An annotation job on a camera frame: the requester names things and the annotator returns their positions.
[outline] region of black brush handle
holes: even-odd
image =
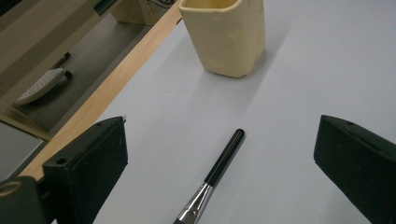
[[[224,148],[223,152],[221,153],[220,157],[216,161],[215,165],[212,167],[209,175],[207,175],[205,182],[215,187],[219,180],[221,179],[222,174],[227,169],[229,163],[233,159],[233,155],[237,151],[237,149],[241,146],[245,137],[245,132],[242,129],[238,129],[233,134],[230,142]]]

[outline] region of white table surface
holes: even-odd
[[[200,224],[369,223],[313,152],[322,114],[396,142],[396,2],[264,5],[250,75],[206,72],[181,22],[99,118],[126,116],[129,164],[95,223],[173,223],[237,128]]]

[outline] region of ceramic cup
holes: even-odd
[[[178,8],[202,66],[247,75],[265,48],[263,0],[181,0]]]

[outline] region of makeup brush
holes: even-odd
[[[207,175],[204,183],[200,188],[198,188],[190,201],[186,204],[184,209],[178,215],[174,224],[198,223],[198,219],[203,213],[213,189],[219,183],[222,174],[225,172],[231,160],[233,159],[233,155],[242,145],[244,138],[245,132],[242,129],[235,131],[230,142],[224,148],[215,165],[212,167],[212,170],[210,170],[209,174]]]

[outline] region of beige cup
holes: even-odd
[[[178,6],[202,66],[248,74],[265,48],[263,0],[181,0]]]

